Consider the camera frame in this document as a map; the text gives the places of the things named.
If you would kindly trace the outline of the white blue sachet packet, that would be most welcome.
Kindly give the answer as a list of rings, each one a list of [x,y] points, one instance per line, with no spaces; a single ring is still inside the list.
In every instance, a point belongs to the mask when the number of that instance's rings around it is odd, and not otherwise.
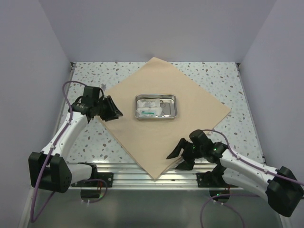
[[[140,118],[155,118],[155,117],[157,117],[157,112],[154,110],[152,110],[152,111],[142,110],[139,112],[139,117]]]

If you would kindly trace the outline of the beige cloth drape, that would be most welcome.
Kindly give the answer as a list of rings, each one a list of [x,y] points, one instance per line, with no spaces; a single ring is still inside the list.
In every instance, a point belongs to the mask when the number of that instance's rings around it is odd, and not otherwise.
[[[104,127],[153,179],[176,162],[167,156],[181,138],[197,129],[213,129],[230,112],[171,63],[155,57],[107,94],[123,116],[104,122]],[[136,119],[135,98],[140,94],[175,95],[177,116],[170,121]]]

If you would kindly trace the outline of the stainless steel tray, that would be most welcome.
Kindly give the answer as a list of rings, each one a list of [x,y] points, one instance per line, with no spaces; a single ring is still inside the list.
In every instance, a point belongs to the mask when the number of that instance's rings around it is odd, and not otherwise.
[[[135,118],[141,121],[173,120],[178,115],[174,94],[139,94],[135,97]]]

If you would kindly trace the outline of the steel hemostat forceps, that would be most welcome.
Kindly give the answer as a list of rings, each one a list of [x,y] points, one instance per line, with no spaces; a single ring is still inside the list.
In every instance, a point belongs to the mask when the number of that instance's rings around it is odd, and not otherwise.
[[[160,107],[162,108],[161,117],[170,117],[171,115],[171,105],[169,102],[160,101]]]

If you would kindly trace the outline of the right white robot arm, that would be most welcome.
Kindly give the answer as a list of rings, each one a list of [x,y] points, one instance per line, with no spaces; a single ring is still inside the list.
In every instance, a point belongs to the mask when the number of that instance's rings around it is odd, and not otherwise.
[[[236,186],[252,192],[266,202],[278,214],[290,217],[304,195],[293,173],[286,167],[276,169],[231,152],[228,146],[210,139],[194,140],[182,138],[167,156],[181,156],[183,162],[176,169],[190,171],[195,160],[204,158],[216,166],[212,171],[197,173],[199,187],[221,188]]]

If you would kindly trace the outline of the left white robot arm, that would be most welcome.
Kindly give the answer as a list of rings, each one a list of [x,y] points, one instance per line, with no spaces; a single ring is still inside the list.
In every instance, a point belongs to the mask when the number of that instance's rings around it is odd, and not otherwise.
[[[100,98],[78,97],[69,105],[66,119],[51,142],[41,152],[33,152],[29,156],[32,187],[36,190],[64,193],[70,185],[80,181],[90,187],[98,183],[96,165],[88,162],[66,162],[77,137],[95,116],[111,121],[123,114],[109,95]]]

